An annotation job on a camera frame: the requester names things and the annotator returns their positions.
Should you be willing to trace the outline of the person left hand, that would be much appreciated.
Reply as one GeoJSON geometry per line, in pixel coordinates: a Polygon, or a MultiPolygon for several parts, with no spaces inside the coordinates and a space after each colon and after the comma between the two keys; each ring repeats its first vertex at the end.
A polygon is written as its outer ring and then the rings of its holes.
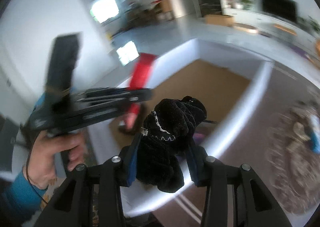
{"type": "Polygon", "coordinates": [[[49,138],[42,131],[36,138],[28,163],[23,167],[23,175],[32,185],[44,190],[56,177],[54,157],[57,153],[69,151],[67,170],[72,171],[84,163],[87,152],[85,136],[82,132],[49,138]]]}

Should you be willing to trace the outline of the blue sleeve left forearm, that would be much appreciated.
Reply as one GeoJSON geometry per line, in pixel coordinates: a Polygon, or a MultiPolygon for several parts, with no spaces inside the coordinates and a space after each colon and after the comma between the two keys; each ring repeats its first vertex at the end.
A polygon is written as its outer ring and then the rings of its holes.
{"type": "Polygon", "coordinates": [[[46,191],[30,185],[21,171],[1,193],[1,226],[22,226],[31,220],[46,191]]]}

